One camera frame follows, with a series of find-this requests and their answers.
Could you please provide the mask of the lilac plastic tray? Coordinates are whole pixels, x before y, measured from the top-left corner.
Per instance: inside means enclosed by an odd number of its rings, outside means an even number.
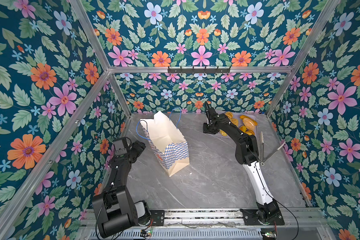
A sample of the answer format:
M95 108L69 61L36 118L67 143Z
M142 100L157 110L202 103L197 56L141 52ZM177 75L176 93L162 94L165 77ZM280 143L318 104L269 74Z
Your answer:
M225 115L228 117L228 120L242 132L258 137L259 133L257 130L258 122L256 117L253 115L243 114L243 113L233 113L233 112L218 112L219 115Z

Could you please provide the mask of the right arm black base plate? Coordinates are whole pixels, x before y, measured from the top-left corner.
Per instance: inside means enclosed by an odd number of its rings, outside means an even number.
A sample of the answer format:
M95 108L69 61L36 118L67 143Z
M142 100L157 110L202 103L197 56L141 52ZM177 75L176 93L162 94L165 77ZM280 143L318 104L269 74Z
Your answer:
M243 214L243 220L245 225L254 226L254 225L262 225L262 226L284 226L285 221L281 212L277 212L275 214L266 214L263 210L258 209L240 209L240 212Z

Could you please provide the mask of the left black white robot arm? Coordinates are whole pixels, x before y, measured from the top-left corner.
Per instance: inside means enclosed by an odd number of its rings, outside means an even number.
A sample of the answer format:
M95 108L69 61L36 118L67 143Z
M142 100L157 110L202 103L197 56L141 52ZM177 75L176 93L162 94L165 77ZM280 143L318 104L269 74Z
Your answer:
M98 239L151 223L151 212L146 201L135 203L127 188L132 164L145 148L143 142L132 142L128 137L119 138L113 143L114 154L107 163L110 168L108 182L92 201L96 217L95 234Z

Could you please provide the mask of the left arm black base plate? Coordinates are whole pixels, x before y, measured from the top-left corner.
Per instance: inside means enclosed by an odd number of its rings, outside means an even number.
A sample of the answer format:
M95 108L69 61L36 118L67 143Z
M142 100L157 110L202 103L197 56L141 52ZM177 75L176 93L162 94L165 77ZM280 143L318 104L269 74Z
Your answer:
M151 226L162 227L162 226L164 226L165 213L166 212L164 210L152 210L152 211L146 212L148 222L145 224L145 226L147 226L147 227L151 227Z

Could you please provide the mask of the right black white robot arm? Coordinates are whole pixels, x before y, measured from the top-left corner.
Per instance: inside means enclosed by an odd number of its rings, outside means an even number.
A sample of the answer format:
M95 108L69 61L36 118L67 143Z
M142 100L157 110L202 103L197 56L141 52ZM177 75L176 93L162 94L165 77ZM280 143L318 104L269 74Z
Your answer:
M223 131L236 143L235 158L244 167L253 186L258 220L263 225L273 223L280 215L280 209L262 174L256 137L244 133L225 114L217 113L209 103L203 105L207 117L203 133L216 135Z

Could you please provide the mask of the blue checkered paper bag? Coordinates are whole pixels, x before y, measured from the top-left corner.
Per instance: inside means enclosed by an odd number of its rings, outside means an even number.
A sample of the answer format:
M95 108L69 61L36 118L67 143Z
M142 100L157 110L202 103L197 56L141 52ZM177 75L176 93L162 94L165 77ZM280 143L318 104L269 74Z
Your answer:
M143 128L145 136L158 159L160 165L169 177L175 175L190 164L188 143L178 128L178 122L173 122L171 116L159 111L152 119L141 119L136 126Z

